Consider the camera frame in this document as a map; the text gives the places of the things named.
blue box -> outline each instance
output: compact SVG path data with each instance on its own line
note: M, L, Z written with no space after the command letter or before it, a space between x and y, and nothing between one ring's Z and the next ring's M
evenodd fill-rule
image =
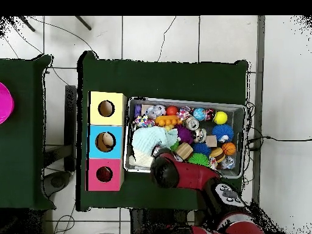
M123 127L121 126L90 126L89 158L121 159L123 151ZM115 138L115 146L108 152L102 152L96 147L96 138L100 133L111 133Z

pink bowl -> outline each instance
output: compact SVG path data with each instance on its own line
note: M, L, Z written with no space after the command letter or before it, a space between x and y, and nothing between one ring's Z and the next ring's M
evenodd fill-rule
M10 91L3 83L0 83L0 124L2 124L13 112L14 100Z

pink box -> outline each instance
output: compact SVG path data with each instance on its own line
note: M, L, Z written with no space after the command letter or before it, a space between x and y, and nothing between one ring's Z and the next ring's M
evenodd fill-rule
M88 191L119 191L124 181L121 161L121 159L89 159ZM112 172L108 182L102 182L96 176L101 167L107 167Z

blue ball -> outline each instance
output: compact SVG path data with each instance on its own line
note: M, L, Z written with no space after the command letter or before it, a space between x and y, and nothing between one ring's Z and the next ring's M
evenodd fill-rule
M209 156L211 154L211 149L205 143L196 143L192 145L193 152L198 154L205 154Z
M203 121L206 118L206 113L205 113L204 108L196 108L193 111L193 116L198 120L198 121Z
M227 124L215 126L212 130L212 134L217 137L218 141L220 141L221 137L227 135L229 138L228 140L224 141L225 143L231 142L234 137L233 129Z

wooden stacking cubes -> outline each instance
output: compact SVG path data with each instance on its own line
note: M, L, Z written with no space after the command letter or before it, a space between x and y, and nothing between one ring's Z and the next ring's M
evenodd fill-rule
M124 116L122 93L89 92L86 190L119 191L124 181Z

